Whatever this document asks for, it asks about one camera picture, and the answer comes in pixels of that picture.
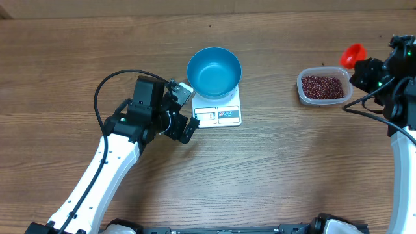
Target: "cable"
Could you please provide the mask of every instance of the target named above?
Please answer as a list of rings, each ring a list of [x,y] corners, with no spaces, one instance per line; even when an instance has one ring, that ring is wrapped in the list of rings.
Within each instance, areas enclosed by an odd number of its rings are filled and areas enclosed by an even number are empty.
[[[375,114],[383,114],[383,111],[382,110],[372,110],[372,109],[368,109],[366,106],[365,106],[365,102],[366,101],[368,101],[369,99],[367,99],[367,100],[363,100],[362,102],[361,102],[361,105],[363,106],[363,108],[364,109],[366,109],[366,110],[368,110],[369,112],[371,112],[371,113],[375,113]]]
[[[397,85],[396,85],[396,87],[395,87],[395,89],[393,90],[393,92],[391,93],[391,99],[395,99],[396,98],[396,93],[397,93],[397,91],[398,91],[398,89],[406,82],[406,81],[411,81],[411,80],[413,80],[413,78],[412,77],[405,77],[405,78],[403,78],[403,79],[401,79],[398,83],[397,83]]]
[[[73,208],[73,210],[69,213],[68,218],[66,219],[64,225],[62,225],[62,227],[59,229],[58,234],[62,234],[66,227],[68,227],[68,224],[71,222],[71,220],[74,218],[76,212],[78,211],[78,209],[80,208],[82,202],[85,200],[86,196],[88,195],[88,193],[90,192],[92,186],[94,185],[94,183],[96,182],[99,173],[101,172],[101,170],[103,169],[103,166],[105,164],[105,160],[107,159],[107,152],[109,150],[109,140],[105,134],[105,130],[104,130],[104,125],[103,125],[103,121],[101,120],[101,116],[99,115],[98,112],[98,93],[99,90],[101,89],[101,87],[104,85],[104,83],[106,83],[110,78],[119,75],[121,73],[129,73],[129,72],[137,72],[137,73],[142,73],[145,75],[150,75],[158,80],[164,81],[164,82],[168,82],[167,80],[163,79],[162,77],[155,75],[153,73],[147,72],[147,71],[142,71],[142,70],[136,70],[136,69],[130,69],[130,70],[121,70],[121,71],[116,71],[113,74],[110,74],[109,76],[107,76],[97,87],[96,93],[94,94],[94,110],[96,112],[96,116],[97,116],[97,120],[98,120],[98,124],[99,124],[99,128],[101,129],[101,132],[103,133],[103,138],[104,138],[104,154],[103,154],[103,158],[98,166],[97,172],[94,174],[90,184],[87,186],[87,188],[85,189],[83,195],[81,196],[81,198],[79,198],[79,201],[77,202],[77,204],[75,205],[75,207]],[[125,103],[128,103],[128,99],[125,100],[117,109],[116,111],[118,111],[120,109],[120,107],[122,105],[124,105]]]
[[[371,118],[373,120],[377,120],[379,122],[385,123],[385,124],[387,124],[387,125],[389,125],[391,127],[394,127],[397,131],[401,132],[403,135],[405,135],[409,140],[411,140],[416,145],[416,140],[408,132],[406,132],[405,130],[403,130],[401,127],[399,127],[399,126],[391,123],[390,121],[385,120],[383,118],[380,118],[378,116],[375,116],[373,114],[369,114],[369,113],[362,112],[362,111],[358,111],[358,110],[348,109],[349,107],[351,107],[352,105],[355,105],[355,104],[359,103],[360,101],[366,101],[366,100],[370,99],[373,95],[377,94],[379,91],[381,91],[387,85],[389,85],[394,79],[395,79],[394,77],[391,78],[387,83],[383,84],[381,87],[379,87],[378,89],[376,89],[372,93],[367,94],[366,96],[364,96],[362,98],[359,98],[359,99],[357,99],[357,100],[355,100],[355,101],[353,101],[353,102],[351,102],[349,104],[346,104],[343,107],[343,111],[346,111],[346,112],[349,112],[349,113],[352,113],[352,114],[359,114],[361,116],[365,116],[365,117]]]
[[[167,130],[169,130],[170,125],[172,124],[172,118],[170,117],[169,110],[166,110],[166,113],[168,114],[168,117],[169,117],[169,126],[163,132],[160,132],[159,135],[161,135],[162,133],[165,133]]]

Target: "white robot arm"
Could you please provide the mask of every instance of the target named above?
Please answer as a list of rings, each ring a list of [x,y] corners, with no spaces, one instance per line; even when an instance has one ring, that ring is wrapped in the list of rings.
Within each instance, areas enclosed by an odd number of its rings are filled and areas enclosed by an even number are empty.
[[[67,233],[77,233],[79,230],[83,230],[85,233],[98,233],[105,211],[107,210],[118,185],[120,185],[120,182],[126,173],[134,164],[136,164],[140,157],[138,143],[129,142],[128,137],[112,133],[108,136],[108,140],[109,153],[107,155],[105,166],[84,202],[78,209],[76,216],[65,229],[65,232]],[[62,227],[68,214],[73,210],[75,204],[83,195],[86,187],[91,182],[91,179],[98,169],[101,158],[103,157],[103,152],[104,139],[101,137],[96,155],[92,159],[90,166],[86,169],[70,197],[49,219],[48,223],[53,224],[55,229],[60,229]]]
[[[416,138],[416,131],[409,127],[404,130]],[[396,132],[391,136],[391,147],[395,157],[395,190],[387,233],[416,233],[416,146],[408,137]]]

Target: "bowl rim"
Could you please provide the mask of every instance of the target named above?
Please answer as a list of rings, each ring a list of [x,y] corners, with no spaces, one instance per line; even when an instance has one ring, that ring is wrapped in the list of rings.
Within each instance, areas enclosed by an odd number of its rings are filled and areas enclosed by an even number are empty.
[[[233,55],[233,57],[237,60],[237,62],[239,63],[239,66],[240,66],[240,77],[239,77],[239,81],[237,82],[237,84],[231,89],[231,90],[228,90],[225,94],[220,94],[220,95],[211,95],[211,94],[206,94],[205,92],[201,92],[201,91],[199,91],[194,85],[192,85],[192,83],[191,83],[191,81],[190,81],[190,79],[189,79],[189,64],[190,64],[190,62],[192,61],[192,59],[198,54],[198,53],[201,53],[202,51],[205,51],[205,50],[208,50],[208,49],[222,49],[222,50],[224,50],[224,51],[226,51],[226,52],[228,52],[228,53],[230,53],[231,55]],[[241,78],[242,78],[242,66],[241,66],[241,63],[240,63],[240,60],[239,60],[239,58],[237,58],[237,56],[235,56],[234,55],[234,53],[233,52],[231,52],[230,50],[228,50],[228,49],[226,49],[226,48],[223,48],[223,47],[216,47],[216,46],[213,46],[213,47],[206,47],[206,48],[203,48],[203,49],[201,49],[201,50],[199,50],[198,52],[196,52],[191,58],[190,58],[190,60],[189,60],[189,62],[188,62],[188,66],[187,66],[187,78],[188,78],[188,81],[189,81],[189,84],[193,87],[193,89],[195,89],[195,91],[197,92],[197,93],[199,93],[200,95],[203,95],[203,96],[209,96],[209,97],[212,97],[212,98],[222,98],[222,97],[225,97],[225,96],[227,96],[228,94],[230,94],[239,84],[240,84],[240,82],[241,82]]]

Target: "red funnel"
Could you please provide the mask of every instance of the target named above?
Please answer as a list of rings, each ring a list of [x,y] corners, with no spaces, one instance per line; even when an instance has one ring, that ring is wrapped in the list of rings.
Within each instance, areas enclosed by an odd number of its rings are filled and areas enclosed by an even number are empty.
[[[361,44],[351,45],[343,55],[339,63],[345,68],[351,69],[354,68],[357,61],[365,60],[367,58],[367,51]]]

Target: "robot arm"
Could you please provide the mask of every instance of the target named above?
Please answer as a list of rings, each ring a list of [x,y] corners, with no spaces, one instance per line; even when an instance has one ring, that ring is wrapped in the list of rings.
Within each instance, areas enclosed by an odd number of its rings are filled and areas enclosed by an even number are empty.
[[[350,82],[369,95],[343,110],[387,124],[395,159],[393,212],[388,234],[416,233],[416,41],[414,36],[393,36],[390,56],[383,62],[368,58],[355,64]],[[348,107],[374,98],[385,119]]]
[[[83,230],[85,233],[98,233],[105,211],[118,185],[120,185],[126,173],[136,164],[140,157],[138,143],[129,142],[126,136],[112,133],[108,136],[108,140],[109,154],[105,166],[78,209],[76,217],[65,229],[67,233],[77,233],[79,230]],[[103,157],[103,151],[104,139],[101,137],[96,155],[92,159],[90,166],[86,169],[69,198],[49,219],[48,224],[53,224],[53,228],[60,229],[65,223],[68,214],[73,210],[97,171],[100,160]]]
[[[105,211],[122,179],[138,161],[144,148],[155,138],[155,135],[163,133],[183,144],[189,142],[193,132],[198,128],[199,121],[191,118],[187,125],[188,118],[179,111],[193,95],[194,90],[184,83],[178,84],[174,80],[155,81],[151,77],[139,76],[133,98],[125,100],[103,125],[103,132],[108,141],[105,162],[101,163],[105,152],[103,136],[92,162],[70,197],[52,215],[46,226],[32,223],[26,233],[52,234],[58,230],[59,233],[98,233]],[[121,113],[126,107],[127,113]],[[91,186],[91,181],[101,164],[103,165],[101,171]],[[130,227],[124,228],[127,231],[132,230]]]
[[[404,130],[416,138],[416,132]],[[391,136],[395,157],[395,190],[388,234],[416,233],[416,146],[400,132]]]

